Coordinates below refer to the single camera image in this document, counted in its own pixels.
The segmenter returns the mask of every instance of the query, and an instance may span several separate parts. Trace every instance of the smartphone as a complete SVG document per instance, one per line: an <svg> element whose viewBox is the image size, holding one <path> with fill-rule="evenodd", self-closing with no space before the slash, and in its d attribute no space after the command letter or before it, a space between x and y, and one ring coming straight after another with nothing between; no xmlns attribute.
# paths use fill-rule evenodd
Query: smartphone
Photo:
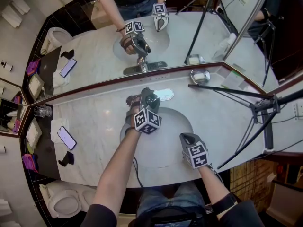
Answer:
<svg viewBox="0 0 303 227"><path fill-rule="evenodd" d="M77 61L74 59L70 59L69 62L64 66L64 68L60 71L60 76L66 77L67 74L71 71L71 69L77 64Z"/></svg>
<svg viewBox="0 0 303 227"><path fill-rule="evenodd" d="M60 139L62 139L68 149L72 150L77 144L77 142L72 138L72 136L67 132L67 130L63 126L61 126L61 128L58 130L57 134Z"/></svg>

